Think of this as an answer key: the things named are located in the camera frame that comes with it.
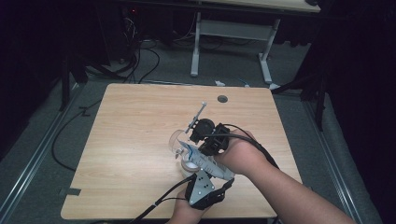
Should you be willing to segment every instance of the background desk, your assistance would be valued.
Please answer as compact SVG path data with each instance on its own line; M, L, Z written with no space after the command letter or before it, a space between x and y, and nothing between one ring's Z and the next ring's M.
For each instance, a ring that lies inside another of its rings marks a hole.
M228 102L218 102L225 95ZM168 149L175 130L185 129L201 108L200 118L231 123L255 134L281 170L301 182L290 146L267 89L111 84L92 126L71 184L62 217L132 218L140 215L182 179ZM177 189L170 196L175 196ZM173 201L147 218L168 218ZM235 177L224 202L205 217L273 217L276 214L250 181Z

